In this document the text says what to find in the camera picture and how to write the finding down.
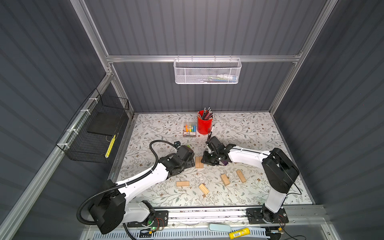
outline light blue object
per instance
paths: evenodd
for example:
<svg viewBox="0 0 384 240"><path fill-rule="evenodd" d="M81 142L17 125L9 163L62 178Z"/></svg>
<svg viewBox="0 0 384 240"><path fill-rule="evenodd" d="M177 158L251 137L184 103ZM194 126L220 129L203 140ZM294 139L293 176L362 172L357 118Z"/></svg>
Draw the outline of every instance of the light blue object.
<svg viewBox="0 0 384 240"><path fill-rule="evenodd" d="M231 232L231 226L225 224L210 223L208 230L213 232Z"/></svg>

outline table surface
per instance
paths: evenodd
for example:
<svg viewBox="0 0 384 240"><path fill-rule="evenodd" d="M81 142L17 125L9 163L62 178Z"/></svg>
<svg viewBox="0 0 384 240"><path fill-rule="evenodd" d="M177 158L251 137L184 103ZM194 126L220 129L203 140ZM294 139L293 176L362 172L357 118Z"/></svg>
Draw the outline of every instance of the table surface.
<svg viewBox="0 0 384 240"><path fill-rule="evenodd" d="M187 121L197 121L197 113L139 114L118 180L132 177L153 165L155 157L149 150L149 143L156 139L172 143L180 141L182 145L189 145L195 156L202 156L207 135L197 133L197 137L183 137L184 122ZM215 113L213 123L213 136L224 145L233 143L244 148L267 151L278 147L289 156L270 113ZM175 152L168 144L155 143L153 147L159 157ZM236 174L238 169L243 172L246 182L241 183ZM229 177L229 185L222 183L222 174ZM190 186L176 187L177 181L189 181ZM209 190L207 195L199 189L201 183ZM296 185L303 194L290 194L284 204L312 204L299 177ZM229 163L227 166L205 164L203 169L189 168L153 185L131 202L147 200L158 207L262 205L269 189L265 173L256 167L242 163ZM290 192L298 193L298 190L293 186Z"/></svg>

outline cable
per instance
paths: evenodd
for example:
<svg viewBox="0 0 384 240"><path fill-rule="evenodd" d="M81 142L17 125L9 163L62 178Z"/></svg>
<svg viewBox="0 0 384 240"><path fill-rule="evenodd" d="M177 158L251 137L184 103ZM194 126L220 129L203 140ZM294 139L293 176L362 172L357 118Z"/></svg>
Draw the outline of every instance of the cable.
<svg viewBox="0 0 384 240"><path fill-rule="evenodd" d="M278 217L278 220L279 220L279 225L280 225L280 227L283 229L284 233L286 233L288 236L290 236L290 238L286 238L286 239L283 239L283 240L288 240L288 239L307 240L307 237L306 237L306 236L303 236L303 235L296 235L296 236L291 236L291 235L289 235L289 233L287 233L287 232L285 231L285 229L284 229L284 227L285 227L285 223L284 223L284 226L281 225L281 223L283 223L283 222L280 220L279 217Z"/></svg>
<svg viewBox="0 0 384 240"><path fill-rule="evenodd" d="M296 185L296 183L293 183L293 184L296 186L297 190L299 190L299 192L300 192L299 195L302 195L303 193L300 191L300 188ZM295 193L295 192L291 192L291 193L288 193L285 197L287 197L287 196L290 195L290 194L297 194L297 193Z"/></svg>
<svg viewBox="0 0 384 240"><path fill-rule="evenodd" d="M113 187L110 187L108 189L104 189L90 197L88 197L85 201L82 202L82 204L80 204L79 208L77 209L77 212L76 212L76 218L79 222L81 222L82 224L85 224L85 225L96 225L96 222L95 221L88 221L88 220L85 220L82 216L81 216L81 211L83 210L83 208L85 207L85 205L87 205L88 202L90 202L93 198L95 198L96 196L100 195L100 194L104 194L106 192L110 192L110 191L113 191L113 190L116 190L116 189L119 189L119 188L122 188L122 187L125 187L125 186L128 186L128 185L131 185L137 181L140 181L141 179L147 177L149 174L151 174L153 172L153 170L155 170L156 166L157 166L157 163L159 161L159 157L157 156L156 152L153 150L152 148L152 144L156 143L156 142L165 142L169 145L171 145L172 147L176 148L176 146L170 142L167 142L167 141L164 141L164 140L154 140L152 141L150 144L149 144L149 149L151 150L151 152L155 155L155 164L152 166L151 170L148 171L147 173L143 174L142 176L136 178L136 179L133 179L129 182L125 182L123 184L120 184L120 185L116 185L116 186L113 186Z"/></svg>
<svg viewBox="0 0 384 240"><path fill-rule="evenodd" d="M160 227L160 221L159 221L159 219L158 218L156 218L157 219L157 228L156 228L156 231L159 229L159 227Z"/></svg>
<svg viewBox="0 0 384 240"><path fill-rule="evenodd" d="M162 222L163 222L163 227L165 227L165 223L164 223L164 220L162 219L162 218L159 218L160 220L162 220Z"/></svg>
<svg viewBox="0 0 384 240"><path fill-rule="evenodd" d="M122 224L124 226L124 230L125 232L128 234L128 236L132 239L132 240L136 240L136 238L134 238L132 236L132 234L128 231L128 228L127 228L127 225L125 223Z"/></svg>

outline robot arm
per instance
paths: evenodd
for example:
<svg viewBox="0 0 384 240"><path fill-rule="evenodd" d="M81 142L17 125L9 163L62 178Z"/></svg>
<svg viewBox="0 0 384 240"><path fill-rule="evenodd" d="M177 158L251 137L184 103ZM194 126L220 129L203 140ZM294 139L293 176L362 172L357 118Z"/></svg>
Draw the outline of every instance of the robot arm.
<svg viewBox="0 0 384 240"><path fill-rule="evenodd" d="M286 194L300 173L285 153L279 148L272 151L256 151L234 144L225 147L216 137L210 137L206 144L209 151L204 152L203 163L219 165L222 162L226 165L228 162L241 162L265 172L271 189L262 207L263 220L268 223L276 221Z"/></svg>
<svg viewBox="0 0 384 240"><path fill-rule="evenodd" d="M113 183L111 180L106 181L102 189L111 190L101 191L91 197L93 202L88 210L94 222L87 222L81 218L81 215L78 215L78 220L84 224L97 225L102 234L109 233L121 223L140 222L143 226L150 225L156 214L153 207L147 201L140 203L130 203L130 201L150 186L175 176L186 168L195 166L193 150L187 146L180 146L180 142L171 145L177 148L177 153L160 158L155 168L152 167L117 183Z"/></svg>

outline white wire mesh basket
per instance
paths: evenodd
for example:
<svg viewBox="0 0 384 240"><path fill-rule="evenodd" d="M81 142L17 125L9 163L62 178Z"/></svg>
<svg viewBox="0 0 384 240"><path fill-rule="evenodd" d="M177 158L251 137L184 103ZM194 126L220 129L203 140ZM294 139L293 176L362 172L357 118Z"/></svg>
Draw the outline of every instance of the white wire mesh basket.
<svg viewBox="0 0 384 240"><path fill-rule="evenodd" d="M180 60L175 58L177 84L237 84L240 76L239 58L228 60Z"/></svg>

